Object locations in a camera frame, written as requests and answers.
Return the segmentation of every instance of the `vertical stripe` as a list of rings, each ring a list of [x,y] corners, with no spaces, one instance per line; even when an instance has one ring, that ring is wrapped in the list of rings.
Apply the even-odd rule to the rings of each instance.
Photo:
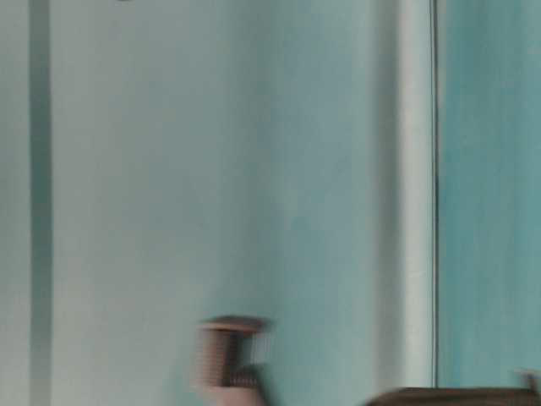
[[[30,406],[49,406],[52,352],[52,157],[48,0],[30,0],[30,216]]]
[[[437,0],[430,1],[432,75],[432,385],[439,386],[439,117],[438,117],[438,14]]]
[[[429,1],[401,0],[397,15],[398,267],[404,384],[431,383],[432,147]]]

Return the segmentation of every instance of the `light blue wall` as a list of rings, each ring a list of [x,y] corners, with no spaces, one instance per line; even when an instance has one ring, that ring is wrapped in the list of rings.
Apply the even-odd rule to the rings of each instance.
[[[0,13],[0,404],[27,406],[30,362],[28,5]]]
[[[429,384],[428,2],[51,18],[53,406],[205,404],[195,329],[225,313],[276,320],[285,405]]]
[[[541,367],[541,3],[440,5],[442,385]]]

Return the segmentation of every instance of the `dark object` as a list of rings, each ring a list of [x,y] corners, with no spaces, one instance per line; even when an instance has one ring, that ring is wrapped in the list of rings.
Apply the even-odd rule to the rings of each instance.
[[[366,406],[541,406],[535,380],[529,388],[429,388],[409,387],[379,395]]]

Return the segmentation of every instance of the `wall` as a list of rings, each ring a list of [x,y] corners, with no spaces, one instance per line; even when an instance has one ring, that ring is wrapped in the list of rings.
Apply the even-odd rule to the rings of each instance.
[[[0,13],[0,403],[26,406],[30,389],[30,159],[28,5]]]
[[[517,384],[541,366],[541,4],[439,5],[441,384]]]
[[[51,27],[52,405],[204,404],[226,313],[276,319],[284,404],[430,383],[428,2],[51,0]]]

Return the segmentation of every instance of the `blurry object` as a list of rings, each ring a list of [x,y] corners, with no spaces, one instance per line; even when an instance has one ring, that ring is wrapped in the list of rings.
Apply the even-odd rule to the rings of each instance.
[[[195,382],[199,391],[224,405],[270,406],[262,365],[255,362],[269,325],[263,319],[234,315],[202,323]]]
[[[528,388],[407,387],[383,393],[366,406],[541,406],[534,376],[526,380]]]

